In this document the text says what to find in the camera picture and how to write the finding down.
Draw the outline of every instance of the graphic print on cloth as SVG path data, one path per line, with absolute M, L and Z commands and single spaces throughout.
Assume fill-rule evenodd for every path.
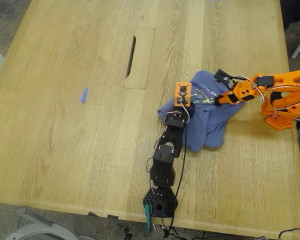
M 217 82 L 214 75 L 208 71 L 198 71 L 192 80 L 191 101 L 194 104 L 194 115 L 186 127 L 187 147 L 197 153 L 203 146 L 210 148 L 219 147 L 224 143 L 224 133 L 228 119 L 235 114 L 243 103 L 238 105 L 215 104 L 215 97 L 226 92 L 228 89 L 222 83 Z M 171 98 L 157 112 L 165 121 L 165 113 L 174 105 Z

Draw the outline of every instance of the blue object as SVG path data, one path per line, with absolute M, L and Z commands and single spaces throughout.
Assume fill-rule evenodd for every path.
M 88 94 L 88 88 L 86 87 L 86 88 L 83 90 L 82 96 L 81 96 L 81 98 L 80 98 L 80 101 L 81 101 L 82 104 L 84 104 L 84 103 L 86 102 L 87 94 Z
M 224 143 L 224 133 L 228 119 L 236 113 L 244 104 L 232 105 L 229 103 L 215 105 L 214 98 L 226 92 L 228 89 L 214 78 L 208 71 L 198 71 L 193 79 L 191 88 L 191 102 L 194 103 L 194 115 L 186 127 L 186 145 L 197 153 L 205 145 L 210 148 L 219 147 Z M 165 121 L 166 115 L 174 105 L 174 99 L 170 99 L 157 112 Z
M 144 213 L 146 217 L 146 231 L 148 233 L 151 232 L 151 212 L 152 212 L 152 204 L 146 204 L 144 206 Z

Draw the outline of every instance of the teal clip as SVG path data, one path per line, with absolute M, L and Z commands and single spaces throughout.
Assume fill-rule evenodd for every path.
M 144 206 L 144 213 L 146 217 L 146 231 L 151 233 L 151 213 L 152 213 L 152 204 L 146 204 Z

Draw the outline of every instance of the orange servo bracket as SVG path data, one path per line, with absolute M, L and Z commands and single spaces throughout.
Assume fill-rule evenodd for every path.
M 174 90 L 174 106 L 182 107 L 182 102 L 185 107 L 191 105 L 191 82 L 177 82 Z
M 261 94 L 263 99 L 261 114 L 270 115 L 265 119 L 268 125 L 277 130 L 292 128 L 295 119 L 300 117 L 300 70 L 267 76 L 257 73 L 251 79 L 228 75 L 222 81 L 221 78 L 225 75 L 226 73 L 221 71 L 215 76 L 229 89 L 216 99 L 218 104 L 238 104 Z M 289 92 L 289 94 L 282 96 L 281 93 L 284 92 Z

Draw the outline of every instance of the concrete floor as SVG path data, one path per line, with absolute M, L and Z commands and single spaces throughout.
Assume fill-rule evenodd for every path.
M 10 43 L 18 29 L 20 21 L 29 5 L 30 0 L 0 0 L 0 53 L 5 56 Z M 285 32 L 288 55 L 300 42 L 300 22 L 292 24 Z M 296 59 L 289 59 L 291 71 L 300 70 L 300 54 Z M 27 221 L 15 214 L 16 207 L 12 205 L 0 204 L 0 240 L 9 233 L 21 227 Z M 146 225 L 139 222 L 131 222 L 116 219 L 100 218 L 95 216 L 84 216 L 63 212 L 33 209 L 34 212 L 44 216 L 47 220 L 64 224 L 72 228 L 78 235 L 87 235 L 97 240 L 123 239 L 123 231 L 129 228 L 133 233 L 133 239 L 161 240 L 163 232 L 158 229 L 158 233 L 147 233 Z M 176 228 L 181 237 L 192 239 L 202 236 L 202 231 Z M 206 237 L 214 235 L 207 232 Z M 244 236 L 220 235 L 217 240 L 243 240 Z

